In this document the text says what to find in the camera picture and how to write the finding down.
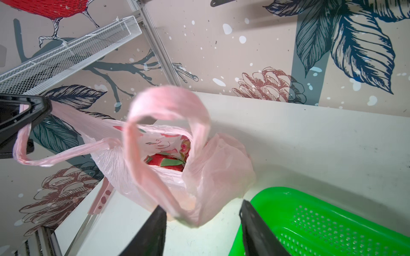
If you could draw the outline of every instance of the perforated basket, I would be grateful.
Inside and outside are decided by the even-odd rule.
[[[0,75],[0,93],[36,95],[142,34],[134,16],[118,19]]]
[[[410,256],[410,238],[295,189],[265,189],[251,204],[293,256]],[[245,255],[242,227],[229,255]]]

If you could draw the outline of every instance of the pink plastic bag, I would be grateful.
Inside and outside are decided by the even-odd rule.
[[[207,142],[210,118],[192,92],[174,87],[150,88],[132,102],[127,122],[99,119],[70,106],[52,102],[52,114],[78,131],[85,144],[42,160],[27,158],[31,126],[18,132],[14,158],[26,165],[52,166],[74,156],[91,154],[121,194],[152,211],[158,204],[189,226],[211,220],[230,200],[243,197],[255,181],[245,147],[227,134]],[[143,117],[187,119],[191,133],[168,125],[137,125]],[[191,142],[183,172],[147,165],[147,155],[179,156],[186,138]]]

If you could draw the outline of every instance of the white wire mesh shelf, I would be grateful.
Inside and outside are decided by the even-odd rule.
[[[134,16],[63,43],[0,75],[0,93],[36,95],[142,34]]]

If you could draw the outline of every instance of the dark blue leaf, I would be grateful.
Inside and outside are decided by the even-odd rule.
[[[48,115],[34,127],[33,133],[43,147],[57,153],[79,145],[76,132],[53,115]]]
[[[101,119],[112,119],[115,120],[115,118],[112,118],[111,116],[107,116],[98,112],[87,112],[87,111],[82,111],[83,113],[89,114],[90,116],[101,118]]]
[[[292,16],[302,13],[313,6],[317,0],[274,0],[268,6],[264,6],[269,12],[278,16]]]
[[[340,13],[331,48],[336,65],[356,81],[392,93],[395,55],[389,37],[359,4],[346,2]]]
[[[332,45],[333,19],[340,6],[338,0],[318,1],[304,18],[296,36],[296,52],[305,74]]]
[[[50,100],[70,105],[75,109],[87,109],[105,93],[106,92],[74,84],[49,90],[44,96]]]
[[[409,0],[361,0],[365,10],[375,14],[375,16],[385,22],[396,22],[410,18]]]

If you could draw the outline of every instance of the wall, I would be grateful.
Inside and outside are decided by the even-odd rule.
[[[59,46],[61,39],[69,41],[96,29],[90,19],[78,13],[61,19],[57,37],[44,39],[39,47],[39,37],[54,34],[53,22],[3,2],[0,2],[0,73]],[[89,2],[88,13],[96,24],[105,26],[117,16],[129,16],[131,9],[126,0],[98,0]],[[166,83],[143,34],[49,88],[43,95],[95,117],[124,120],[129,103],[138,92]],[[75,130],[53,116],[37,125],[31,138],[35,141],[35,151],[29,155],[31,159],[41,159],[83,143]],[[57,227],[103,178],[90,155],[50,168],[21,165],[13,159],[2,159],[0,164],[3,209],[0,255],[10,255],[17,250],[40,225]]]
[[[186,88],[410,116],[406,1],[146,2]]]

